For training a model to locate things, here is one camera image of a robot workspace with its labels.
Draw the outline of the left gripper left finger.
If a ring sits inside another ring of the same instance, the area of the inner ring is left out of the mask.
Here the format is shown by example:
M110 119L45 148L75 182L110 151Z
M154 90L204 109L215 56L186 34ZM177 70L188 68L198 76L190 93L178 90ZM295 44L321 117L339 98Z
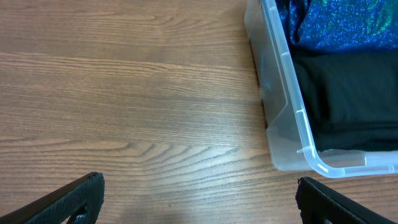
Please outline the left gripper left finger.
M104 177L91 172L1 217L8 224L96 223L104 202Z

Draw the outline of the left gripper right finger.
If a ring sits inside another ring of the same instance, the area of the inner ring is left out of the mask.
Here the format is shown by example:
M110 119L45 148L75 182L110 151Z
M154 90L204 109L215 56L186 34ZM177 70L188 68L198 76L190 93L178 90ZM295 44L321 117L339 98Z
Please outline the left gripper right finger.
M311 177L298 180L295 199L303 224L395 224Z

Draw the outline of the square black garment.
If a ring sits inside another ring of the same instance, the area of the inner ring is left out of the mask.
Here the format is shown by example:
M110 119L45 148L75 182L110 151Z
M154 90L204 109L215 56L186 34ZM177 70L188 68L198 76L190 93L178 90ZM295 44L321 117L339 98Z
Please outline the square black garment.
M295 57L317 151L397 150L397 52Z

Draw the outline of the shiny blue green garment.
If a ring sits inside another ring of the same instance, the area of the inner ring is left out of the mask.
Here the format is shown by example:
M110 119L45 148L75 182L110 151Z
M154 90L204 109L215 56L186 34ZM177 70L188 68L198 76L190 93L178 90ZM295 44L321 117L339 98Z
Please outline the shiny blue green garment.
M290 47L321 53L397 49L397 0L275 3Z

